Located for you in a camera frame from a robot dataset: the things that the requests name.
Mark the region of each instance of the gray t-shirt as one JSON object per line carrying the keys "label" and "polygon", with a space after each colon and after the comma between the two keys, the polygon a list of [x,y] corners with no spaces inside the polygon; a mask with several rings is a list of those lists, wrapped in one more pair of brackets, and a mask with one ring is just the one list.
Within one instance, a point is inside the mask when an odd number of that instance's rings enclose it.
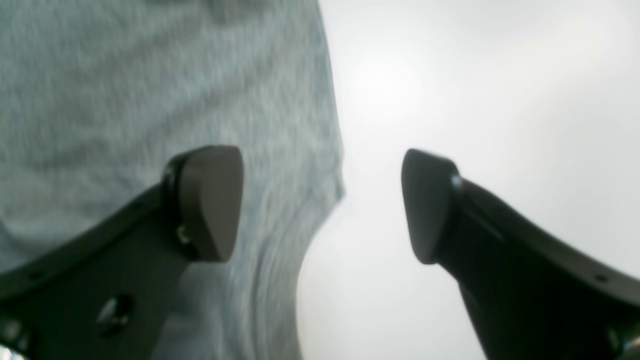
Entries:
{"label": "gray t-shirt", "polygon": [[187,270],[153,359],[299,359],[298,272],[343,193],[332,86],[316,0],[0,1],[0,271],[236,145],[233,258]]}

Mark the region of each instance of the white background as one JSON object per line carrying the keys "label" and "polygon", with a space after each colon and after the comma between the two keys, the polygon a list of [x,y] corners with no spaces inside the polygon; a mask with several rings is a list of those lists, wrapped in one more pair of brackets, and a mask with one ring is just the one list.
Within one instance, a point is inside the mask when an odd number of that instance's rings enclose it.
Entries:
{"label": "white background", "polygon": [[321,7],[348,194],[301,270],[306,360],[484,358],[453,278],[413,256],[410,147],[640,278],[640,2]]}

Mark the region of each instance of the black plastic bracket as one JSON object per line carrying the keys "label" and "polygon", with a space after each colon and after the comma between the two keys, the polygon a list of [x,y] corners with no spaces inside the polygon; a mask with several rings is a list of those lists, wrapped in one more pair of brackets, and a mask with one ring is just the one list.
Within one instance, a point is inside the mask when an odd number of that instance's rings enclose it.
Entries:
{"label": "black plastic bracket", "polygon": [[148,359],[187,266],[232,255],[242,192],[237,148],[176,156],[160,184],[0,276],[0,345],[31,360]]}
{"label": "black plastic bracket", "polygon": [[536,227],[448,159],[408,151],[402,186],[413,251],[458,281],[487,358],[640,359],[640,282]]}

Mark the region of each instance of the mounting hole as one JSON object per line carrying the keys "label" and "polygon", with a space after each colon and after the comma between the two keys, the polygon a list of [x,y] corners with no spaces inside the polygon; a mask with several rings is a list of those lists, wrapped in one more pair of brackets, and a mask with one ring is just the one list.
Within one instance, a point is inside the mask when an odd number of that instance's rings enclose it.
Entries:
{"label": "mounting hole", "polygon": [[41,271],[41,270],[32,271],[27,275],[27,278],[31,281],[37,281],[42,279],[43,277],[44,277],[44,271]]}
{"label": "mounting hole", "polygon": [[133,298],[128,295],[118,295],[107,300],[100,313],[96,324],[102,336],[109,336],[120,332],[131,322],[133,312]]}

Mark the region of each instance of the gray fabric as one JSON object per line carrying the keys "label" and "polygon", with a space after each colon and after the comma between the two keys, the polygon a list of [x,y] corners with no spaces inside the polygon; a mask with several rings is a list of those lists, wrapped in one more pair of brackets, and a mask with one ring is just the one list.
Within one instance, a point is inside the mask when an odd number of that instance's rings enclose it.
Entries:
{"label": "gray fabric", "polygon": [[236,251],[187,271],[153,358],[298,359],[298,271],[343,193],[315,0],[0,1],[0,270],[209,144],[243,152]]}

